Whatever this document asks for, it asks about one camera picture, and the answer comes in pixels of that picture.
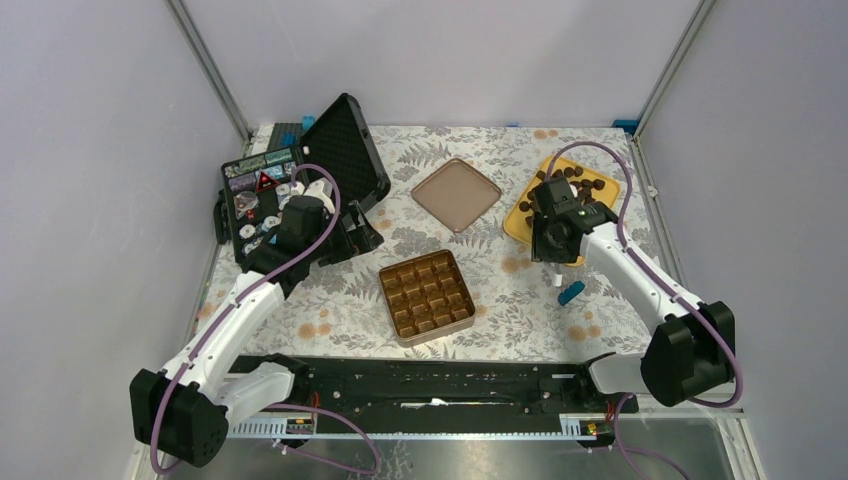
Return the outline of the long metal tongs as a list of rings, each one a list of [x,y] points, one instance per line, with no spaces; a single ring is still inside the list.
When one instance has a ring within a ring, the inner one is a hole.
[[[555,287],[561,287],[563,284],[563,270],[559,263],[551,264],[551,282]]]

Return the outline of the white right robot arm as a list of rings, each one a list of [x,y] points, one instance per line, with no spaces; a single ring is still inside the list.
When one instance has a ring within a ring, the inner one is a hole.
[[[667,407],[705,405],[702,394],[731,383],[735,390],[711,407],[737,402],[743,389],[735,356],[735,318],[723,302],[707,304],[676,283],[627,234],[622,219],[600,202],[582,204],[564,177],[531,191],[536,208],[531,257],[565,264],[584,258],[637,312],[651,339],[642,353],[609,354],[588,364],[573,386],[575,402],[597,412],[614,393],[646,392]]]

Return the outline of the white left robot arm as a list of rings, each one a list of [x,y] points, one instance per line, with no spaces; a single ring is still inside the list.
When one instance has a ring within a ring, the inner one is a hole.
[[[345,217],[360,212],[356,201],[343,202],[329,173],[291,194],[213,319],[161,369],[142,369],[133,377],[133,433],[148,445],[156,474],[207,465],[230,427],[275,403],[288,411],[307,404],[308,381],[277,360],[264,360],[235,381],[225,377],[250,337],[314,264],[346,261],[381,243],[367,222],[345,226]]]

